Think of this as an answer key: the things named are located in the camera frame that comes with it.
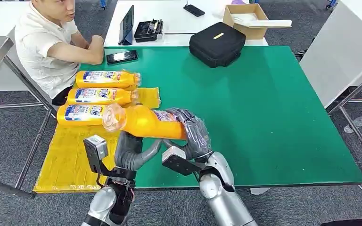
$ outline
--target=black tool bag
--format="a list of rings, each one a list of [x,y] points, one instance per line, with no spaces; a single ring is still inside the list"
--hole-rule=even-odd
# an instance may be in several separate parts
[[[243,33],[218,22],[192,35],[189,50],[209,67],[226,67],[241,55],[245,40]]]

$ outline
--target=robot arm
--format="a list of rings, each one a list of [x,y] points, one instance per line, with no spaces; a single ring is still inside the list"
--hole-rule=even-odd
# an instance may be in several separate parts
[[[162,164],[178,173],[194,173],[219,226],[257,226],[235,191],[234,175],[220,152],[213,152],[206,126],[188,110],[169,109],[183,123],[188,140],[179,146],[163,140]]]
[[[200,192],[207,199],[219,226],[257,226],[235,191],[234,175],[220,152],[210,155],[207,169],[200,175]]]
[[[106,141],[94,135],[84,139],[88,162],[98,173],[97,184],[102,188],[95,194],[82,226],[126,225],[130,205],[134,201],[136,171],[160,148],[161,140],[142,153],[142,138],[121,131],[115,151],[115,165],[108,170],[102,159],[108,156]],[[105,185],[99,183],[100,175],[108,176]]]

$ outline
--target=black phone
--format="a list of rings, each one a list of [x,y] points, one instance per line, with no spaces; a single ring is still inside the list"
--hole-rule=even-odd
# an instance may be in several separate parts
[[[136,50],[106,55],[106,61],[108,65],[118,64],[136,59],[138,59],[138,54]]]
[[[196,17],[205,14],[205,12],[203,12],[202,10],[196,8],[194,5],[186,5],[186,6],[184,6],[184,10],[192,13]]]

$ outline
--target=white shirt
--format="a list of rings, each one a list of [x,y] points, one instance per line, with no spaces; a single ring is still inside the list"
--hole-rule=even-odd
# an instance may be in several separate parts
[[[47,57],[48,50],[58,42],[70,44],[71,35],[77,31],[74,20],[62,23],[61,28],[42,16],[32,3],[16,25],[16,49],[20,62],[52,99],[74,84],[79,64]]]

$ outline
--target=bottle cap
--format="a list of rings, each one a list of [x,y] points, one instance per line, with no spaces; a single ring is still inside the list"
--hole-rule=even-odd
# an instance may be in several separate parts
[[[131,102],[136,104],[140,102],[140,97],[138,95],[138,90],[131,91]]]
[[[102,125],[109,131],[114,132],[122,129],[126,123],[125,110],[117,103],[108,105],[103,110]]]
[[[134,73],[134,81],[135,81],[135,85],[141,86],[141,84],[142,84],[141,73]]]

